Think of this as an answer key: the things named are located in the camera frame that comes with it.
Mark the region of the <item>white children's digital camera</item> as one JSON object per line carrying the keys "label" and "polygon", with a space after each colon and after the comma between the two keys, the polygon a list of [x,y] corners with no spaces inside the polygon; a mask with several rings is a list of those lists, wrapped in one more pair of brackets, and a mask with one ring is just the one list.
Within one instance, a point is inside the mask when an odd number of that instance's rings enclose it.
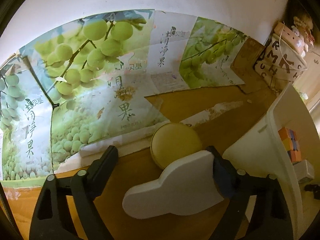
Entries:
{"label": "white children's digital camera", "polygon": [[313,165],[306,159],[293,165],[299,184],[305,184],[315,178]]}

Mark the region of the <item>multicolour puzzle cube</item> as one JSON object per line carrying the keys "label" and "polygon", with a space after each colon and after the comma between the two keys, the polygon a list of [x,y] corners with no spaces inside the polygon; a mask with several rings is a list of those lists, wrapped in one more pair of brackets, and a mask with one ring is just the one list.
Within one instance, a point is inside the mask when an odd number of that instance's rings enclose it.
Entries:
{"label": "multicolour puzzle cube", "polygon": [[278,131],[278,134],[286,152],[288,153],[291,163],[294,164],[301,162],[303,159],[296,132],[287,127],[283,127]]}

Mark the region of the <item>white plastic storage bin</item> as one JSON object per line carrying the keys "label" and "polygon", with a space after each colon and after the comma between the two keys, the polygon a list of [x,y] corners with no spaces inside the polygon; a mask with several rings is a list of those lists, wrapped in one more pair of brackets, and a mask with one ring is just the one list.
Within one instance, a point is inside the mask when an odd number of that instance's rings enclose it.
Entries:
{"label": "white plastic storage bin", "polygon": [[310,162],[315,171],[312,182],[319,184],[319,135],[292,85],[286,86],[266,114],[222,156],[251,176],[277,176],[289,208],[293,236],[299,239],[319,212],[319,200],[310,193],[302,193],[303,187],[278,134],[283,127],[296,132],[302,158]]}

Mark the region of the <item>white cloud-shaped board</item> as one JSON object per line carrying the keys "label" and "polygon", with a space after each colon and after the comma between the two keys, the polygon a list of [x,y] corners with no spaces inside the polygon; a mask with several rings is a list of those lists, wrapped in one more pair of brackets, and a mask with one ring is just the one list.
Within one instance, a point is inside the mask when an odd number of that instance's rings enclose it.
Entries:
{"label": "white cloud-shaped board", "polygon": [[127,215],[147,219],[165,214],[189,216],[219,202],[213,179],[214,156],[199,151],[178,159],[166,167],[156,180],[130,188],[122,207]]}

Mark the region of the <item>round yellow tin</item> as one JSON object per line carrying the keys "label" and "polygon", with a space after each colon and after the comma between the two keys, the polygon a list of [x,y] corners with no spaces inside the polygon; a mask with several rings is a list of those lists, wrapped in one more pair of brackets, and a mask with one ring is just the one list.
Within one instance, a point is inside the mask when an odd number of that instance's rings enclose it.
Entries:
{"label": "round yellow tin", "polygon": [[202,150],[197,133],[181,123],[168,123],[153,134],[150,153],[155,164],[165,169],[174,161]]}

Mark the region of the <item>letter print canvas bag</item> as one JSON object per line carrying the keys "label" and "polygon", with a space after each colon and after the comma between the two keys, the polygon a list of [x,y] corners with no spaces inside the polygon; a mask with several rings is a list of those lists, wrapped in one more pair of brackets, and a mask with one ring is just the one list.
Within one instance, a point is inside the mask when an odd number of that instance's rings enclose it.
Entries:
{"label": "letter print canvas bag", "polygon": [[254,70],[268,88],[280,93],[307,70],[306,61],[276,34],[269,37],[266,47],[254,64]]}

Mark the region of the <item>green grape printed cardboard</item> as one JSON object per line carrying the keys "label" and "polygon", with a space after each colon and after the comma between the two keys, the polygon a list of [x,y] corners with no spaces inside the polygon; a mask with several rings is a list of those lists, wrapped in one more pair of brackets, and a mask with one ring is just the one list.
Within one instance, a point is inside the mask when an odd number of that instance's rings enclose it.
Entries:
{"label": "green grape printed cardboard", "polygon": [[165,121],[148,97],[242,84],[247,40],[207,18],[105,12],[54,28],[1,65],[1,179],[47,176],[83,147]]}

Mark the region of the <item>brown printed cardboard piece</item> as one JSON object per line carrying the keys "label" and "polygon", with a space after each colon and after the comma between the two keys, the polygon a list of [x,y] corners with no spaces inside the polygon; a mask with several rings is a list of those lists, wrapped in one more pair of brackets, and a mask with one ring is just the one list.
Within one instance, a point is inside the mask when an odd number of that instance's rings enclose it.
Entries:
{"label": "brown printed cardboard piece", "polygon": [[231,70],[244,81],[238,88],[246,95],[264,95],[268,87],[263,78],[254,70],[254,65],[264,50],[264,46],[253,38],[248,38],[236,55]]}

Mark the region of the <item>pink round box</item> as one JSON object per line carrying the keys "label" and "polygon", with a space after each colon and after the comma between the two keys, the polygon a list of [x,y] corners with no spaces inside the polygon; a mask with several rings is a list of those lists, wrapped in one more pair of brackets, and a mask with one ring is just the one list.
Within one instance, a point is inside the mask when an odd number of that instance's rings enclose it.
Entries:
{"label": "pink round box", "polygon": [[299,56],[305,57],[305,42],[303,37],[297,35],[285,24],[278,22],[274,28],[274,33],[284,40]]}

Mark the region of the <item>brown haired doll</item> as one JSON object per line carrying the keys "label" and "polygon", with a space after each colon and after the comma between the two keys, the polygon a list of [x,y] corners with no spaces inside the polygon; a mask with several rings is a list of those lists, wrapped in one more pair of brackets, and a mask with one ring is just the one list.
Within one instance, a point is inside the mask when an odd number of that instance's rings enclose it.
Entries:
{"label": "brown haired doll", "polygon": [[290,27],[294,26],[299,31],[308,46],[314,47],[313,20],[298,0],[288,0],[286,21]]}

